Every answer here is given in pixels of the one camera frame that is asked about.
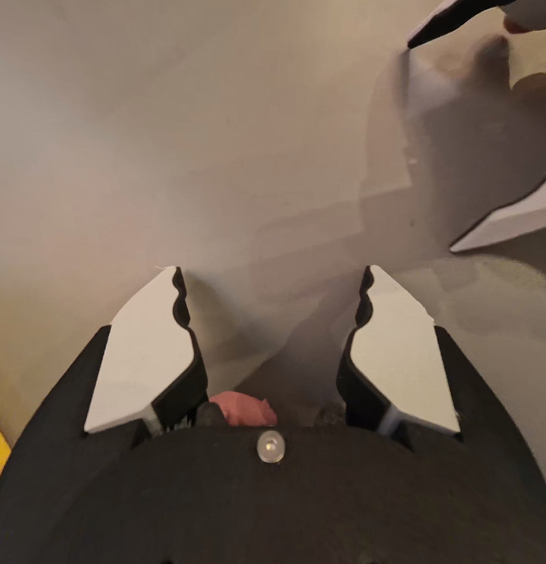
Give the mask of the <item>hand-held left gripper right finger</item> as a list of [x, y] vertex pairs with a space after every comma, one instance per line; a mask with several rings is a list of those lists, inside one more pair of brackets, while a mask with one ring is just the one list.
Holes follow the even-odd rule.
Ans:
[[448, 437], [460, 424], [436, 325], [380, 266], [366, 266], [359, 304], [335, 378], [345, 423], [391, 437], [415, 424]]

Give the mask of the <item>person's left hand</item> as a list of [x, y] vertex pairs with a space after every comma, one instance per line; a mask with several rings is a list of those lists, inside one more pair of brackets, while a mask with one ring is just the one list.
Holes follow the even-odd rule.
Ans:
[[258, 399], [236, 391], [223, 391], [209, 398], [220, 407], [230, 427], [275, 427], [277, 414], [267, 399]]

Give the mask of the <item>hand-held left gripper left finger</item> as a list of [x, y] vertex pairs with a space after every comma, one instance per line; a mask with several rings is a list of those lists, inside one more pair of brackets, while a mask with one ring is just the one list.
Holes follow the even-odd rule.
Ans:
[[180, 267], [168, 266], [115, 315], [86, 433], [139, 420], [159, 435], [194, 420], [196, 409], [208, 399], [208, 378], [186, 297]]

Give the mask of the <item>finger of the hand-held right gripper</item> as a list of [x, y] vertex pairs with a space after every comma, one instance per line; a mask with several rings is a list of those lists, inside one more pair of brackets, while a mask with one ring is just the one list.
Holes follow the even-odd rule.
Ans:
[[410, 33], [407, 49], [411, 50], [452, 33], [486, 10], [496, 7], [502, 9], [513, 3], [515, 1], [444, 1]]
[[449, 246], [462, 254], [514, 240], [546, 228], [546, 173], [532, 187], [516, 194], [510, 181], [494, 179], [475, 197], [483, 209]]

